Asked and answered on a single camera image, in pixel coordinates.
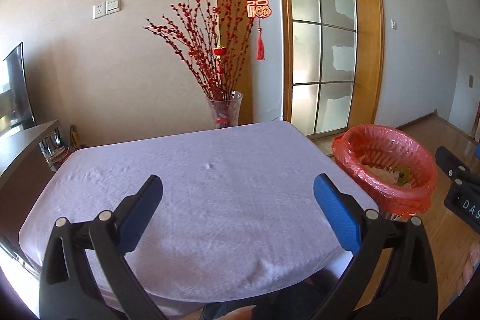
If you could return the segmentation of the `right hand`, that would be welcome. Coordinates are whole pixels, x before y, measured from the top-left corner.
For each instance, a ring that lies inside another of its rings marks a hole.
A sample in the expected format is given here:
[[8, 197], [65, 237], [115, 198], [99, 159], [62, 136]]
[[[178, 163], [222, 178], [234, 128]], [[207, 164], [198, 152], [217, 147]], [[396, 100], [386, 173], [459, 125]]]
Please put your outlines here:
[[479, 250], [474, 249], [469, 253], [469, 257], [462, 270], [463, 287], [465, 288], [469, 281], [472, 279], [476, 269], [479, 266]]

